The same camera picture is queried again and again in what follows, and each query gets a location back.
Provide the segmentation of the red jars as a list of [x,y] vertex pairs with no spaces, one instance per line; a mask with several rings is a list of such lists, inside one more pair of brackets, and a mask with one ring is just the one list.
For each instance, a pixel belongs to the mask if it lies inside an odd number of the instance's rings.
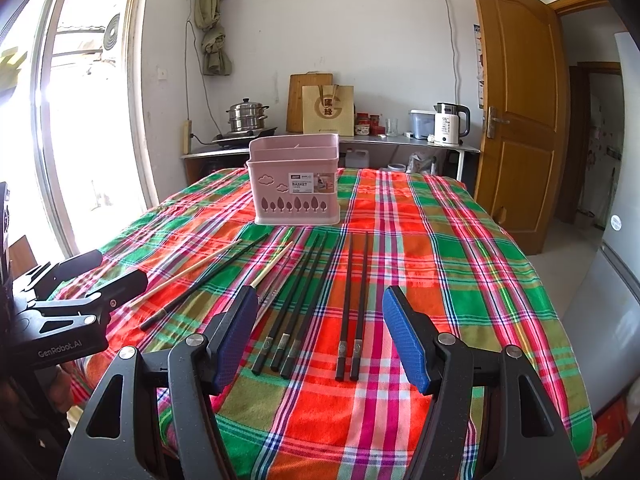
[[381,125],[379,114],[358,112],[355,116],[356,136],[385,136],[385,127]]

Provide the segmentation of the grey refrigerator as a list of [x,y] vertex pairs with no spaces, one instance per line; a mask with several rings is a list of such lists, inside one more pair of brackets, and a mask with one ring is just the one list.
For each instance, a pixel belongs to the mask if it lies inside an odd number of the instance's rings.
[[602,242],[562,324],[591,411],[602,411],[639,377],[639,48],[615,35],[624,89],[620,178]]

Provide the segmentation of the glass cup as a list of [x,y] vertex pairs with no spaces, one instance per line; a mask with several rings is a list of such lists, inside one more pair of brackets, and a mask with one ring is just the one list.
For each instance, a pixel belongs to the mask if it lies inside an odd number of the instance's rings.
[[385,123],[386,136],[398,136],[399,126],[398,119],[393,117],[387,117]]

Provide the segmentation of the wooden cutting board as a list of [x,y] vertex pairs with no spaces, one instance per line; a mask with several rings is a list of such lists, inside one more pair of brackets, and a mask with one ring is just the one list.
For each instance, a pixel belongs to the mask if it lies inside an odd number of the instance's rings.
[[292,74],[288,85],[288,108],[286,109],[286,131],[288,133],[303,132],[303,88],[333,84],[331,73],[308,72]]

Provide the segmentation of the white electric kettle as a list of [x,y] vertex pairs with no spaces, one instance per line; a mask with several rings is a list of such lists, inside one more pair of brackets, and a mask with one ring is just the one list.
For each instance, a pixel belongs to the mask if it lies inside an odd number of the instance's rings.
[[434,142],[457,146],[470,133],[471,112],[463,105],[438,102],[434,105]]

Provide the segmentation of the plaid tablecloth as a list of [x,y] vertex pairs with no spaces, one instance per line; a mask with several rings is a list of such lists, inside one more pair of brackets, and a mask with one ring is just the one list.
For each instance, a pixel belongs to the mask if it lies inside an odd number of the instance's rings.
[[[418,443],[428,404],[409,384],[383,320],[384,290],[400,287],[413,309],[439,330],[475,348],[520,347],[536,368],[580,460],[589,455],[594,422],[586,389],[565,330],[544,285],[518,245],[475,203],[462,184],[442,177],[381,170],[343,170],[337,179],[341,220],[323,231],[326,250],[307,290],[280,370],[270,363],[294,310],[302,278],[262,372],[252,366],[293,285],[259,317],[233,384],[213,400],[217,424],[241,479],[398,479]],[[290,231],[254,225],[250,178],[243,169],[214,172],[170,196],[108,242],[94,271],[58,290],[75,298],[139,268],[150,285],[169,280],[216,250],[240,240],[212,263],[231,256],[265,232],[259,245],[194,292],[144,332],[146,318],[185,292],[212,264],[158,292],[139,307],[116,310],[107,349],[72,366],[77,402],[91,396],[116,352],[125,346],[156,351],[202,330],[231,304],[288,240],[305,231],[292,257],[305,257],[311,228]],[[349,378],[357,325],[364,236],[369,234],[367,302],[359,378]],[[352,294],[344,379],[335,379],[345,293],[349,237]],[[337,250],[290,379],[283,364],[318,287],[333,247]]]

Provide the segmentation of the steel steamer pot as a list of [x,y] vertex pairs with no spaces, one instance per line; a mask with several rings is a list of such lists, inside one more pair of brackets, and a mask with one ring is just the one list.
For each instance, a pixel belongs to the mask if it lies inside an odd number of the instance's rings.
[[231,105],[227,110],[230,131],[262,130],[265,128],[268,108],[268,105],[251,101],[249,98],[244,98],[241,102]]

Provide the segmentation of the blue plastic container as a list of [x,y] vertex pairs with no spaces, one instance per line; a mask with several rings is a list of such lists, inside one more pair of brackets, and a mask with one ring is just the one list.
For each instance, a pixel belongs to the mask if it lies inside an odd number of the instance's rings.
[[429,110],[410,110],[410,132],[413,139],[427,140],[435,132],[435,113]]

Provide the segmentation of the wooden chopstick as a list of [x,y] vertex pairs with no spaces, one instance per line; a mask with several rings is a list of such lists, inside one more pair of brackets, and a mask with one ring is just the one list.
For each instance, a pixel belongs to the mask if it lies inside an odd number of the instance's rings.
[[293,242],[289,242],[286,246],[281,248],[276,255],[267,263],[267,265],[259,272],[259,274],[250,282],[250,287],[258,289],[259,284],[267,277],[271,270],[279,263],[279,261],[290,251],[294,246]]
[[146,300],[149,300],[151,297],[156,295],[158,292],[161,292],[163,289],[165,289],[166,287],[174,284],[176,281],[179,281],[182,278],[185,278],[188,274],[190,274],[190,273],[192,273],[192,272],[194,272],[196,270],[200,270],[206,264],[212,263],[223,252],[225,252],[226,250],[228,250],[228,249],[230,249],[230,248],[232,248],[232,247],[234,247],[236,245],[239,245],[239,244],[240,244],[240,240],[235,240],[234,242],[224,246],[223,248],[220,248],[220,249],[216,250],[216,252],[213,252],[211,255],[209,255],[208,257],[206,257],[204,259],[202,259],[198,263],[194,263],[193,266],[189,266],[188,268],[186,268],[186,270],[182,270],[181,272],[179,272],[177,275],[173,276],[169,280],[164,281],[163,283],[160,283],[159,285],[155,286],[154,288],[152,288],[148,292],[145,292],[142,296],[138,297],[135,300],[132,300],[128,304],[128,306],[130,308],[134,308],[134,307],[140,306],[140,304],[144,304]]

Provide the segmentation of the black chopstick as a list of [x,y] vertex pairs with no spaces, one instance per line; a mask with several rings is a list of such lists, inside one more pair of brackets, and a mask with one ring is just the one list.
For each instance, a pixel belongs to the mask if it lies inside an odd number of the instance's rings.
[[363,256],[362,256],[362,269],[361,269],[361,284],[359,291],[359,304],[357,313],[357,325],[354,341],[354,351],[352,352],[352,366],[350,367],[349,378],[352,382],[356,382],[359,378],[360,362],[362,355],[363,345],[363,330],[364,330],[364,311],[366,310],[367,302],[367,277],[368,277],[368,261],[369,261],[369,234],[364,236]]
[[312,263],[306,275],[306,278],[302,281],[302,289],[300,290],[294,310],[292,311],[291,317],[288,320],[288,324],[286,324],[285,326],[285,329],[280,338],[276,353],[274,354],[272,361],[270,363],[270,370],[272,370],[273,372],[277,372],[278,370],[280,370],[280,366],[284,358],[285,350],[286,348],[288,348],[288,342],[292,337],[292,333],[297,323],[297,318],[299,316],[299,313],[303,309],[303,305],[307,295],[307,290],[310,286],[312,277],[314,276],[314,272],[316,272],[325,244],[326,244],[326,234],[322,234],[320,236],[318,250],[314,254],[314,260],[312,260]]
[[288,352],[288,356],[286,357],[282,370],[280,371],[280,376],[284,379],[290,379],[293,375],[296,361],[298,359],[300,350],[302,350],[303,348],[303,343],[306,339],[306,336],[311,324],[311,319],[314,316],[314,310],[316,310],[316,307],[318,306],[322,289],[324,287],[324,283],[326,282],[326,277],[329,274],[329,270],[331,269],[331,264],[334,259],[336,250],[337,250],[337,247],[334,246],[332,249],[332,252],[329,255],[328,262],[326,263],[326,265],[324,266],[324,269],[322,270],[318,287],[314,291],[314,296],[311,297],[309,307],[307,308],[307,311],[303,318],[303,322],[302,324],[300,324],[299,330],[292,343],[292,347]]
[[190,296],[192,296],[194,292],[200,290],[217,274],[219,274],[223,270],[226,270],[228,266],[231,266],[232,263],[235,263],[236,260],[242,257],[242,255],[244,255],[250,249],[262,243],[269,235],[269,232],[265,232],[260,237],[256,238],[256,240],[252,240],[251,242],[247,242],[242,245],[240,249],[234,252],[231,256],[222,259],[221,262],[212,263],[185,292],[183,292],[174,300],[171,300],[171,302],[169,304],[166,304],[165,307],[160,308],[160,310],[146,318],[141,324],[138,325],[138,329],[143,330],[144,332],[149,330],[157,322],[160,322],[160,320],[166,315],[174,312]]
[[335,379],[341,382],[344,379],[346,354],[347,354],[347,336],[349,322],[349,304],[350,295],[352,294],[352,252],[354,251],[354,237],[349,237],[349,248],[346,268],[345,293],[343,301],[343,311],[341,320],[340,340],[338,341]]
[[262,343],[262,348],[260,348],[258,356],[254,362],[254,365],[252,366],[252,373],[256,376],[258,376],[262,372],[262,368],[264,367],[265,362],[267,361],[268,354],[272,348],[274,340],[278,336],[278,333],[284,321],[286,312],[288,312],[288,308],[291,307],[294,295],[296,293],[296,289],[304,276],[304,273],[306,271],[306,267],[308,266],[308,262],[311,258],[311,255],[316,249],[316,246],[318,244],[318,239],[319,239],[319,235],[316,236],[316,238],[314,239],[314,242],[311,245],[311,248],[308,250],[302,262],[298,266],[297,273],[293,281],[293,285],[291,289],[288,291],[288,294],[285,296],[285,300],[283,300],[281,309],[277,314],[276,318],[274,319],[266,339]]

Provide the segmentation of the giraffe wall poster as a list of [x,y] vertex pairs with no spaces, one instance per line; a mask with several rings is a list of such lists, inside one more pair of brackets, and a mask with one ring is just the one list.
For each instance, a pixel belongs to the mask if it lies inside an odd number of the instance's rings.
[[478,108],[484,110],[484,90],[485,90],[485,77],[484,77],[484,55],[482,46],[482,30],[480,24],[474,24],[474,38],[476,49],[476,72],[477,72],[477,90],[478,90]]

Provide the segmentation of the brown paper bag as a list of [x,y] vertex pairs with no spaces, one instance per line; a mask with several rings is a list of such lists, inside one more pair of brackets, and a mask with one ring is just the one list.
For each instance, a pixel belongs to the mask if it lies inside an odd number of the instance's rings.
[[339,136],[352,136],[354,131],[353,86],[303,86],[303,133],[337,133]]

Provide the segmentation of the white jug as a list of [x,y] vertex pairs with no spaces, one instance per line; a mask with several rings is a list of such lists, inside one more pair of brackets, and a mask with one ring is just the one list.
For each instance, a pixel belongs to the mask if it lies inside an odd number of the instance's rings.
[[345,154],[345,167],[352,169],[366,169],[370,166],[368,150],[348,150]]

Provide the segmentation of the power strip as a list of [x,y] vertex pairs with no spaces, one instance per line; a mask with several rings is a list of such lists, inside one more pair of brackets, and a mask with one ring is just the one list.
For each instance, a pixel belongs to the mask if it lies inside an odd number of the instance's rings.
[[191,140],[192,140],[192,122],[187,119],[182,126],[182,154],[189,155],[191,153]]

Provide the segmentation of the induction cooktop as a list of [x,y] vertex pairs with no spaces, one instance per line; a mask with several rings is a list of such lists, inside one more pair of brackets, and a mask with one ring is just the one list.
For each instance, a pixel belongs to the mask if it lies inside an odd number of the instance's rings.
[[237,132],[227,132],[218,134],[214,140],[215,145],[222,148],[247,148],[254,139],[273,136],[277,132],[277,127],[259,128],[255,130],[242,130]]

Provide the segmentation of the wooden door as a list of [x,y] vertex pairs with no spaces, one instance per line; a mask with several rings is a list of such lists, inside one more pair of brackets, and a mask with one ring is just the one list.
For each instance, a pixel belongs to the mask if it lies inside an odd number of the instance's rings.
[[484,127],[475,199],[526,255],[536,255],[558,200],[570,88],[561,23],[540,0],[475,0]]

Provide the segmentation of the green hanging cloth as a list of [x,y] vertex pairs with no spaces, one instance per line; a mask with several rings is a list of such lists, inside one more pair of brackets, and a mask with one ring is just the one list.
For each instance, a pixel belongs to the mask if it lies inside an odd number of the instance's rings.
[[209,76],[230,76],[232,62],[224,50],[226,33],[220,22],[220,0],[195,0],[194,24],[203,32],[203,72]]

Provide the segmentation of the window frame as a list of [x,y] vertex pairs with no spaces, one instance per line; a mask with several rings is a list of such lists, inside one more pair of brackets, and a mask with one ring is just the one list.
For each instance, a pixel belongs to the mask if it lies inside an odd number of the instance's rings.
[[44,0],[32,128],[44,208],[64,256],[157,205],[142,120],[145,0]]

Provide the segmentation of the metal shelf table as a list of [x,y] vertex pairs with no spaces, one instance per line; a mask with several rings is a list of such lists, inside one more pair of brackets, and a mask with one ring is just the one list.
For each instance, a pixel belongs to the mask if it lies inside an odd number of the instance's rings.
[[[242,167],[250,154],[248,144],[251,140],[250,136],[236,140],[217,140],[192,148],[190,153],[181,155],[186,182],[192,184],[217,169]],[[354,151],[367,151],[369,167],[374,169],[408,162],[412,153],[420,152],[435,157],[437,171],[442,169],[448,152],[453,151],[458,154],[456,179],[460,182],[463,181],[465,159],[480,154],[478,148],[469,145],[437,145],[410,136],[341,136],[338,152],[342,166],[346,164],[347,153]]]

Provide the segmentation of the pink utensil basket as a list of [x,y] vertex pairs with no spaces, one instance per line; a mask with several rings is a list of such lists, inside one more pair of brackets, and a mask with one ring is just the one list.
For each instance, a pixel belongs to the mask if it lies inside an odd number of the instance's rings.
[[340,141],[335,133],[264,136],[248,144],[255,222],[260,226],[334,226]]

